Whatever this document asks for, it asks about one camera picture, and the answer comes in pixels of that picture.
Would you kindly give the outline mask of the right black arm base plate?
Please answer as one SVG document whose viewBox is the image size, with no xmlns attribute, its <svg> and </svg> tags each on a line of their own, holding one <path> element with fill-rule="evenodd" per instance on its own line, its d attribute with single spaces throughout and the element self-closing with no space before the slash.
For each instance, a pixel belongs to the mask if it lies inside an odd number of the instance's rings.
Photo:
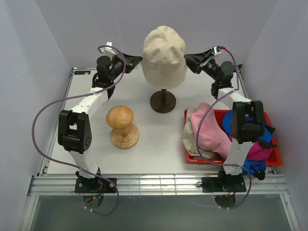
<svg viewBox="0 0 308 231">
<path fill-rule="evenodd" d="M 205 193 L 218 192 L 246 192 L 245 182 L 242 176 L 234 179 L 221 179 L 219 177 L 203 177 L 201 181 L 196 184 L 201 187 Z"/>
</svg>

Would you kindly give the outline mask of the pink bucket hat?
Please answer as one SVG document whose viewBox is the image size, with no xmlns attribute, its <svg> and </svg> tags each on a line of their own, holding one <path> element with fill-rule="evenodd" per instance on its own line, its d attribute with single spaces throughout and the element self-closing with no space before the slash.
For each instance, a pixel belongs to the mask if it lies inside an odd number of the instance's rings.
<svg viewBox="0 0 308 231">
<path fill-rule="evenodd" d="M 202 117 L 209 109 L 208 103 L 200 103 L 196 112 L 191 114 L 190 121 L 195 136 Z M 198 137 L 199 148 L 204 151 L 212 151 L 220 155 L 224 160 L 227 159 L 231 149 L 231 141 L 225 132 L 219 127 L 213 109 L 210 109 L 201 124 Z"/>
</svg>

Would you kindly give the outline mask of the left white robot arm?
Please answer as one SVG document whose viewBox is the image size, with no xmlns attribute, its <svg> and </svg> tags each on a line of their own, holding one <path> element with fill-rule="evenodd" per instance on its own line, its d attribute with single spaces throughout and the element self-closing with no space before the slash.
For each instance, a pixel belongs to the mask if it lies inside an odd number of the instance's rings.
<svg viewBox="0 0 308 231">
<path fill-rule="evenodd" d="M 73 157 L 81 169 L 77 176 L 86 179 L 85 186 L 91 192 L 102 187 L 102 180 L 96 175 L 99 167 L 85 152 L 90 148 L 92 133 L 90 119 L 114 93 L 115 80 L 122 73 L 129 74 L 140 62 L 141 56 L 112 53 L 97 59 L 97 73 L 92 78 L 91 95 L 86 96 L 70 110 L 62 110 L 58 120 L 58 143 Z"/>
</svg>

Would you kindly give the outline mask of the cream bucket hat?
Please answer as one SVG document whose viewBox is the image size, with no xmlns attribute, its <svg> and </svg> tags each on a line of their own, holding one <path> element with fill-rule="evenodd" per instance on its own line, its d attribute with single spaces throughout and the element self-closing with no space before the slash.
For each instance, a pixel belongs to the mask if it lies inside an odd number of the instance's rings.
<svg viewBox="0 0 308 231">
<path fill-rule="evenodd" d="M 168 26 L 152 30 L 144 40 L 142 71 L 145 80 L 159 89 L 179 86 L 186 77 L 185 41 Z"/>
</svg>

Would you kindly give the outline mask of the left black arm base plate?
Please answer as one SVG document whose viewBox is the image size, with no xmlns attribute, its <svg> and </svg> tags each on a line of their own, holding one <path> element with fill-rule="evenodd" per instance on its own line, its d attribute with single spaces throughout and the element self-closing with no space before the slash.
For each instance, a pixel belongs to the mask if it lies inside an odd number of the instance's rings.
<svg viewBox="0 0 308 231">
<path fill-rule="evenodd" d="M 115 185 L 117 178 L 100 178 L 80 179 L 75 183 L 75 193 L 116 193 Z"/>
</svg>

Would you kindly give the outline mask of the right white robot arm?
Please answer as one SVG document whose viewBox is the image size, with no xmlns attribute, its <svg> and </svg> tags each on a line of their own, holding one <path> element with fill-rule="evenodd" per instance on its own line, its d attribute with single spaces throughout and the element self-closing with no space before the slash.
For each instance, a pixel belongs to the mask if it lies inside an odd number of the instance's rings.
<svg viewBox="0 0 308 231">
<path fill-rule="evenodd" d="M 233 77 L 240 79 L 236 61 L 224 61 L 221 65 L 215 61 L 215 56 L 226 50 L 224 46 L 215 46 L 202 53 L 184 56 L 187 67 L 193 73 L 205 72 L 214 80 L 211 85 L 211 95 L 215 98 L 215 102 L 209 108 L 212 109 L 218 102 L 222 102 L 232 110 L 231 152 L 221 164 L 225 174 L 217 179 L 218 187 L 223 191 L 229 191 L 235 185 L 232 176 L 249 172 L 244 168 L 248 152 L 265 133 L 263 103 L 245 98 L 238 93 L 239 87 L 232 86 Z"/>
</svg>

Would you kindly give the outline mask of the beige bucket hat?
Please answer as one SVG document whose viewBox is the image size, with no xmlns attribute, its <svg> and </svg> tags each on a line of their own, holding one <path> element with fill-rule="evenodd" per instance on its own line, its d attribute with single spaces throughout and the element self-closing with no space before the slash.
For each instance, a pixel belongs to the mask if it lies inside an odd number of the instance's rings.
<svg viewBox="0 0 308 231">
<path fill-rule="evenodd" d="M 192 124 L 190 121 L 190 117 L 192 113 L 195 113 L 197 108 L 194 107 L 188 107 L 186 110 L 186 116 L 185 116 L 185 123 L 184 123 L 184 129 L 182 133 L 182 142 L 186 149 L 186 151 L 189 152 L 190 155 L 195 156 L 199 155 L 197 148 L 196 148 L 196 136 L 194 134 Z M 204 151 L 201 150 L 201 154 L 208 159 L 216 159 L 214 152 L 212 151 Z"/>
</svg>

